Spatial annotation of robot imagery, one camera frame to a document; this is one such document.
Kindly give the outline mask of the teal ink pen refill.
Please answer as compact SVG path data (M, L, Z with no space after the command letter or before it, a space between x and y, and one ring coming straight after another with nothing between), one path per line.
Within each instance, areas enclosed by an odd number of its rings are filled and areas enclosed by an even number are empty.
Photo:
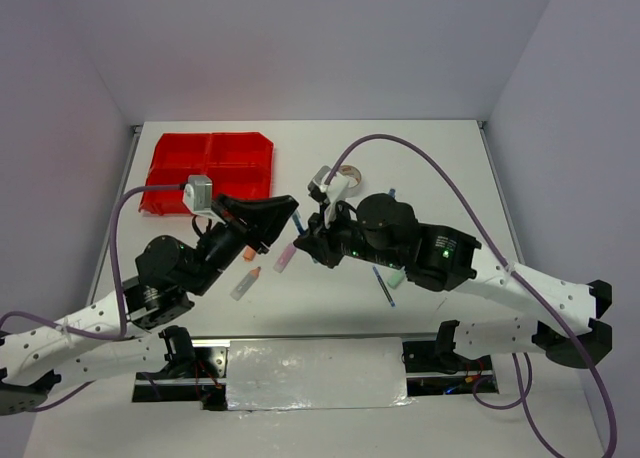
M291 216L291 219L292 219L292 221L293 221L293 223L294 223L294 225L295 225L295 227L296 227L296 230L297 230L297 232L298 232L298 235L299 235L299 236L302 236L302 235L305 233L305 229L304 229L303 224L302 224L302 222L301 222L301 219L300 219L300 215L299 215L299 213L298 213L298 212L295 212L295 213Z

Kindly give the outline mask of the blue ink pen refill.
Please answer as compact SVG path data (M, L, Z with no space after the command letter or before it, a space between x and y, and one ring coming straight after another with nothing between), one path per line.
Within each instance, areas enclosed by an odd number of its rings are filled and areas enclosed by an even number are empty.
M382 291L383 295L385 296L387 302L389 303L390 307L391 308L395 308L396 307L395 301L394 301L394 299L393 299L393 297L392 297L392 295L391 295L391 293L390 293L385 281L383 280L378 268L375 265L372 266L372 271L373 271L373 274L374 274L374 276L375 276L375 278L377 280L377 283L378 283L379 287L381 288L381 291Z

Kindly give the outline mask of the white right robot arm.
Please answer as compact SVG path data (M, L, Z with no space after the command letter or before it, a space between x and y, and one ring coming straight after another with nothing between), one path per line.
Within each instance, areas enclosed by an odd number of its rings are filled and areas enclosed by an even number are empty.
M459 292L515 311L488 322L440 324L436 361L457 369L466 360L501 353L542 353L574 369L599 363L613 348L610 325L601 318L612 303L610 284L576 284L520 263L503 264L475 237L445 225L418 221L413 208L379 193L357 207L340 202L327 222L308 220L294 245L333 269L343 258L400 269L407 281L431 292Z

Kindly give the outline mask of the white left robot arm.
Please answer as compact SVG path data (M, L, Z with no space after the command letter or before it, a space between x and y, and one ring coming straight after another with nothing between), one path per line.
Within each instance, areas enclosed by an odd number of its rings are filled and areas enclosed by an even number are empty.
M116 277L103 299L56 321L37 317L30 331L2 333L2 415L45 411L51 392L76 394L128 372L189 374L196 352L175 320L246 247L267 253L297 207L290 195L247 201L221 194L211 200L209 223L194 246L158 236L136 258L136 275Z

